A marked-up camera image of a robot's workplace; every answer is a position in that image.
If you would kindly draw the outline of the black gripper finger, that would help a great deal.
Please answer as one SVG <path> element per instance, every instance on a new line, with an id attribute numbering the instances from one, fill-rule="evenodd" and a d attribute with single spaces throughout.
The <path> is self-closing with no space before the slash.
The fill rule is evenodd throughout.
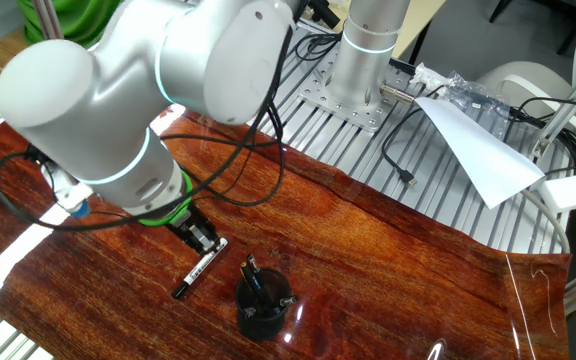
<path id="1" fill-rule="evenodd" d="M 210 222 L 201 223 L 198 226 L 198 231 L 198 240 L 204 249 L 212 249 L 219 244 L 219 236 Z"/>
<path id="2" fill-rule="evenodd" d="M 183 236 L 183 241 L 200 256 L 204 256 L 214 249 L 214 241 L 204 235 L 196 237 L 192 234 L 186 234 Z"/>

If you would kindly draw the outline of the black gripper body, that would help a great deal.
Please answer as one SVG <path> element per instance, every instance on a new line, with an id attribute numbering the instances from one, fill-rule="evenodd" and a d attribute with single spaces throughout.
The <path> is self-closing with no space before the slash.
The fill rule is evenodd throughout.
<path id="1" fill-rule="evenodd" d="M 184 243 L 183 236 L 186 234 L 192 234 L 198 237 L 198 226 L 205 222 L 207 222 L 207 219 L 195 205 L 191 204 L 183 214 L 178 216 L 176 219 L 171 219 L 170 222 L 165 225 L 165 228 L 171 231 Z"/>

